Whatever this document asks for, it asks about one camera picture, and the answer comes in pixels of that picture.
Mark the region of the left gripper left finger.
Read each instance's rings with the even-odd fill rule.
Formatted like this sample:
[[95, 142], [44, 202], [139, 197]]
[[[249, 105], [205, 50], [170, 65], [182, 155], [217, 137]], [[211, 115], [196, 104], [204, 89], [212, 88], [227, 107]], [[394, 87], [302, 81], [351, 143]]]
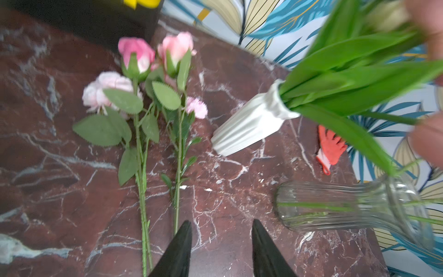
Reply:
[[188, 277], [192, 250], [192, 226], [186, 220], [168, 245], [149, 277]]

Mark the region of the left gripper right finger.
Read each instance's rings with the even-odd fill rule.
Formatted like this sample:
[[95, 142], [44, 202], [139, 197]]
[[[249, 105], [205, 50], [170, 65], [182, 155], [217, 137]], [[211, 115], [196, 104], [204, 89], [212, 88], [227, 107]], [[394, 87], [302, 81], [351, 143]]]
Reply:
[[297, 277], [258, 219], [253, 220], [251, 238], [255, 277]]

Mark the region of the magenta rose stem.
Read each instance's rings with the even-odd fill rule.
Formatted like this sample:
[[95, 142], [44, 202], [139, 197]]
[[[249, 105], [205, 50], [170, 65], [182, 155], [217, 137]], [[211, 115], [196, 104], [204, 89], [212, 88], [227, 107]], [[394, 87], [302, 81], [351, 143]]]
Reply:
[[134, 95], [121, 90], [106, 89], [105, 95], [120, 109], [134, 116], [125, 120], [117, 111], [106, 107], [107, 115], [89, 113], [75, 123], [73, 131], [87, 142], [101, 147], [122, 145], [124, 152], [118, 167], [118, 183], [123, 186], [135, 179], [141, 218], [142, 275], [146, 277], [152, 269], [152, 254], [148, 228], [145, 193], [147, 190], [146, 163], [149, 139], [141, 132], [141, 125], [152, 114], [151, 108], [144, 107], [140, 83], [144, 81], [155, 60], [155, 51], [141, 38], [123, 37], [118, 41], [121, 56], [119, 73], [133, 81]]

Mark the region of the pink carnation flower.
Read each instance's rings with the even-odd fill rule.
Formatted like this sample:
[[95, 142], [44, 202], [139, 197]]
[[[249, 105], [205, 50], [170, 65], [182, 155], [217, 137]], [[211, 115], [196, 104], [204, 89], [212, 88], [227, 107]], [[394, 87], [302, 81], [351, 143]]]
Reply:
[[183, 106], [175, 111], [166, 111], [164, 117], [167, 120], [167, 133], [172, 146], [174, 147], [174, 156], [177, 160], [177, 169], [175, 179], [170, 179], [167, 175], [162, 174], [162, 181], [168, 186], [171, 203], [173, 205], [173, 233], [176, 234], [179, 229], [180, 219], [180, 187], [188, 178], [185, 177], [187, 169], [193, 165], [197, 158], [192, 156], [187, 158], [189, 148], [202, 141], [197, 136], [189, 139], [189, 133], [192, 124], [196, 119], [205, 119], [208, 114], [206, 104], [198, 99], [190, 96], [182, 99]]

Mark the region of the light pink peony bunch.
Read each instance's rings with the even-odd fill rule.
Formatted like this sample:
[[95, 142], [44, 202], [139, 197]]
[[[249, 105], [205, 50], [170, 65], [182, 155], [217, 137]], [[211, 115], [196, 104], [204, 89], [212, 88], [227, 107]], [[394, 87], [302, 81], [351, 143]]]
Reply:
[[106, 107], [109, 107], [119, 112], [125, 120], [134, 116], [134, 114], [129, 114], [113, 104], [104, 93], [106, 89], [121, 90], [134, 95], [134, 86], [131, 79], [117, 72], [102, 72], [96, 80], [84, 88], [82, 101], [87, 108], [87, 113], [107, 115]]

